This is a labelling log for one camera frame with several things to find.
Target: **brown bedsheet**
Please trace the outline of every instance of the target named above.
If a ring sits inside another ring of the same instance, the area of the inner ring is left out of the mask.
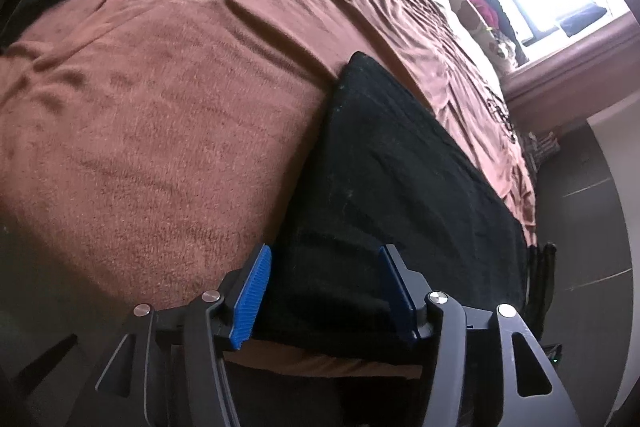
[[[110,296],[182,304],[274,237],[357,50],[532,241],[520,148],[431,0],[65,0],[0,57],[3,219]]]

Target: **metal screw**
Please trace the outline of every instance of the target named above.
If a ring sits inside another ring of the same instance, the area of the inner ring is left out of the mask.
[[[220,300],[220,292],[217,290],[207,290],[202,294],[202,300],[205,302],[217,302]]]
[[[498,313],[503,317],[507,317],[508,319],[510,319],[511,317],[516,316],[517,311],[516,308],[514,308],[510,304],[501,304],[500,306],[498,306]]]
[[[443,292],[431,292],[429,294],[429,300],[434,304],[444,304],[449,300],[449,297]]]
[[[148,315],[150,311],[151,306],[149,306],[148,304],[138,304],[135,308],[133,308],[133,314],[136,317],[144,317],[145,315]]]

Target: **white wall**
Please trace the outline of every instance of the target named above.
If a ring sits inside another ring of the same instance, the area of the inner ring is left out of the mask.
[[[640,377],[640,91],[592,116],[588,122],[618,190],[634,274],[631,338],[613,412],[623,404]]]

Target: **window sill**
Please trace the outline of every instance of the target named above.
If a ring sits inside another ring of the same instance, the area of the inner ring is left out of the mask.
[[[544,132],[585,119],[638,89],[640,25],[631,12],[502,79],[511,117]]]

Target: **blue gripper pad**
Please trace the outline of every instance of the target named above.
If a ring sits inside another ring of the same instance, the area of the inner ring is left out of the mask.
[[[398,336],[409,346],[430,336],[425,297],[431,289],[424,276],[407,269],[394,245],[380,248],[378,274]]]
[[[254,261],[234,308],[233,328],[229,335],[229,341],[234,349],[240,349],[242,343],[251,336],[270,274],[271,249],[265,245]]]

